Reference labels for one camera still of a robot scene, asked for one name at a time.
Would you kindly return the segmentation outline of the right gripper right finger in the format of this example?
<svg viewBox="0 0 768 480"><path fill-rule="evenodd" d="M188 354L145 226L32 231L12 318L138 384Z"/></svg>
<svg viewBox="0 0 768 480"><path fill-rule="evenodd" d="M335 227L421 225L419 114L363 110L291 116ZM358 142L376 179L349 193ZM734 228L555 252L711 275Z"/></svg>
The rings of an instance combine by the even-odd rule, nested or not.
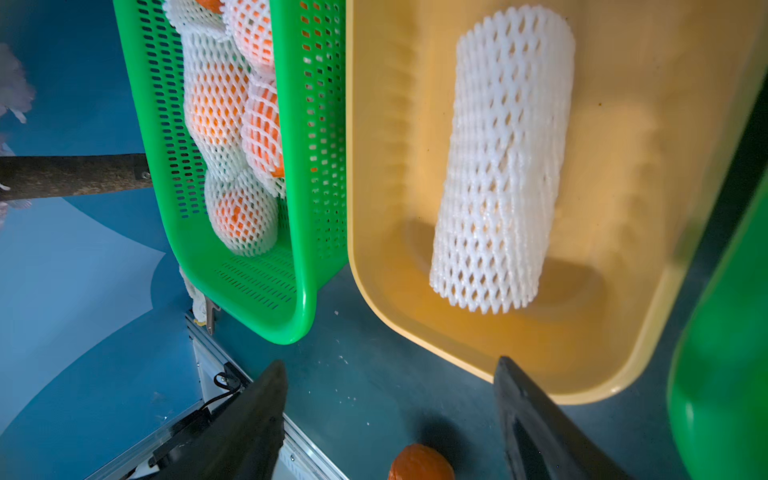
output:
<svg viewBox="0 0 768 480"><path fill-rule="evenodd" d="M629 479L509 357L493 390L513 479Z"/></svg>

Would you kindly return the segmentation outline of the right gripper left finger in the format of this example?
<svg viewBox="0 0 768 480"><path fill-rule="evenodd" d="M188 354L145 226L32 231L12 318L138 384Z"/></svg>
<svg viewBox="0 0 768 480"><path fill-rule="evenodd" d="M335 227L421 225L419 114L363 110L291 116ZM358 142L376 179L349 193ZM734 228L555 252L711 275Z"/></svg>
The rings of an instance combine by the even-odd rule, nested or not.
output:
<svg viewBox="0 0 768 480"><path fill-rule="evenodd" d="M151 479L270 479L285 438L285 364L273 361L194 440Z"/></svg>

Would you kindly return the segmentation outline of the netted orange with opening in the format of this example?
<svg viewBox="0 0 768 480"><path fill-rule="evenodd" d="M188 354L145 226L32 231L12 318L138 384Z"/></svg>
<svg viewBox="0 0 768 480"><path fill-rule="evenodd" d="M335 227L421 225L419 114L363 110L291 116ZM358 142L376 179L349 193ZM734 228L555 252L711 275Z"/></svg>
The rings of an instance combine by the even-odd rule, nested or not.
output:
<svg viewBox="0 0 768 480"><path fill-rule="evenodd" d="M258 75L249 78L241 127L246 162L273 197L286 197L284 157L276 83Z"/></svg>

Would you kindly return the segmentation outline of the white foam net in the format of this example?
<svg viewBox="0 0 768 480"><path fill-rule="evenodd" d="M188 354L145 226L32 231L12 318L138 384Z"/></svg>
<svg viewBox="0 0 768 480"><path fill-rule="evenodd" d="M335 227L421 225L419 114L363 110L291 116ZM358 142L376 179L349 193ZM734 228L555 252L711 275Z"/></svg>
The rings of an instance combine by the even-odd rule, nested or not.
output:
<svg viewBox="0 0 768 480"><path fill-rule="evenodd" d="M453 306L501 314L537 296L565 160L575 49L567 21L540 5L496 12L458 40L429 274Z"/></svg>

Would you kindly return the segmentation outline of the peeled bare orange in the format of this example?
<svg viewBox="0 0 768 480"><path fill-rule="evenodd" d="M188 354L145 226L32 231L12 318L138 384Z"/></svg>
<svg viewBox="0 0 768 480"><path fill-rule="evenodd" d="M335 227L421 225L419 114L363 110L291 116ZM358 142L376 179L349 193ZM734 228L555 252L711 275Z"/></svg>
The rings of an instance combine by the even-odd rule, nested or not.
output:
<svg viewBox="0 0 768 480"><path fill-rule="evenodd" d="M422 444L412 444L394 459L388 479L454 480L455 473L448 460L438 451Z"/></svg>

